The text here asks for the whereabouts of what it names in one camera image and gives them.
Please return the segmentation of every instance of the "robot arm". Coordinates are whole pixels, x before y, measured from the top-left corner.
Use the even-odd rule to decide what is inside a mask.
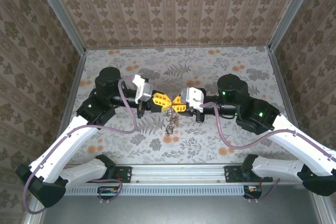
[[[202,94],[193,92],[192,88],[182,91],[181,100],[186,102],[186,111],[182,113],[191,116],[196,114],[196,121],[203,122],[205,114],[215,114],[215,111],[211,106],[204,108],[200,104],[214,102],[219,116],[236,116],[236,123],[242,129],[257,135],[267,133],[268,139],[298,158],[295,161],[283,161],[248,155],[241,166],[244,177],[294,180],[323,196],[336,191],[336,151],[304,134],[268,102],[250,97],[247,83],[237,76],[222,76],[217,86],[219,96],[206,96],[204,89],[198,90]]]
[[[95,79],[96,88],[82,103],[77,110],[77,116],[72,119],[61,136],[29,166],[21,164],[16,169],[16,174],[24,184],[30,179],[29,191],[45,207],[56,204],[66,189],[93,179],[110,179],[114,176],[116,165],[104,155],[99,155],[92,161],[71,169],[64,169],[64,167],[80,146],[115,115],[116,108],[124,106],[118,89],[120,79],[120,72],[116,68],[101,70]],[[130,107],[137,109],[138,118],[141,118],[146,110],[161,111],[161,108],[151,99],[157,91],[153,90],[148,79],[135,76],[132,81],[137,86],[137,90],[128,89],[123,84],[122,92]]]
[[[71,169],[64,167],[79,147],[115,115],[115,109],[124,106],[117,87],[120,79],[120,71],[116,68],[101,70],[95,80],[96,88],[77,110],[77,116],[65,132],[41,157],[29,166],[19,165],[17,168],[17,175],[26,184],[33,171],[39,167],[28,189],[45,207],[57,203],[66,189],[93,179],[106,179],[114,175],[116,165],[104,155]],[[137,109],[138,118],[144,115],[144,111],[162,112],[172,106],[178,114],[196,115],[197,122],[204,122],[205,115],[214,115],[216,109],[219,116],[236,117],[236,123],[242,129],[257,135],[288,129],[289,132],[274,134],[269,139],[299,160],[281,161],[248,155],[241,166],[244,177],[296,180],[302,182],[310,191],[323,196],[336,191],[336,158],[334,158],[336,152],[301,132],[268,102],[250,97],[247,83],[237,76],[227,74],[219,78],[218,96],[207,96],[204,89],[188,88],[182,90],[181,96],[173,102],[164,93],[153,90],[148,84],[148,79],[135,76],[133,83],[138,87],[136,91],[128,89],[125,84],[122,91],[129,106]],[[216,108],[203,107],[202,105],[207,102],[214,102]],[[82,125],[95,126],[83,127],[68,135]],[[65,141],[62,140],[64,136],[68,136]],[[42,160],[58,144],[57,149],[41,166]]]

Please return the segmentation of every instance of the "wall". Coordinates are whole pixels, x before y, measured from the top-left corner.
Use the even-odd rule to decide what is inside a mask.
[[[290,0],[61,0],[88,48],[266,45]]]
[[[0,223],[19,223],[15,175],[55,138],[79,56],[47,0],[0,0]]]
[[[276,49],[300,127],[336,148],[336,0],[304,0]]]

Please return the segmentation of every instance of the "yellow object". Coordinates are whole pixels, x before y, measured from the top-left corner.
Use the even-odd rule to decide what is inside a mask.
[[[175,112],[183,112],[187,109],[186,104],[181,102],[181,97],[178,96],[172,102],[166,94],[155,93],[153,95],[153,102],[155,105],[161,106],[163,111],[166,111],[168,108],[173,107]]]
[[[178,113],[178,112],[184,112],[187,109],[187,105],[181,102],[181,96],[179,95],[176,97],[173,101],[173,110]]]
[[[153,95],[153,102],[155,105],[161,106],[161,112],[167,110],[171,105],[172,101],[166,94],[155,93]]]

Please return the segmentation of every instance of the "floral tablecloth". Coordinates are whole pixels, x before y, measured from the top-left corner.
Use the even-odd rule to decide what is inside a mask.
[[[123,77],[140,74],[150,78],[154,89],[165,92],[171,99],[185,87],[203,87],[207,94],[217,94],[218,78],[233,73],[248,83],[251,96],[270,102],[286,114],[266,47],[93,50],[87,51],[86,56],[73,116],[94,88],[99,71],[107,66],[119,68]],[[223,132],[232,144],[244,145],[258,138],[242,130],[235,120],[221,121]],[[236,163],[250,153],[293,158],[270,140],[242,151],[228,148],[218,136],[215,118],[209,115],[202,124],[196,123],[195,117],[180,116],[179,125],[170,137],[164,135],[165,113],[147,112],[138,124],[139,131],[131,135],[99,131],[70,163],[81,164],[101,153],[117,164]],[[133,128],[125,108],[118,108],[106,126]]]

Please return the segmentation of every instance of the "small metal object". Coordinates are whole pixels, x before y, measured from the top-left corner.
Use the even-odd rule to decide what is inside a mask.
[[[173,110],[172,107],[167,109],[166,119],[168,121],[168,125],[165,130],[166,136],[170,136],[174,133],[175,123],[178,118],[178,114]]]

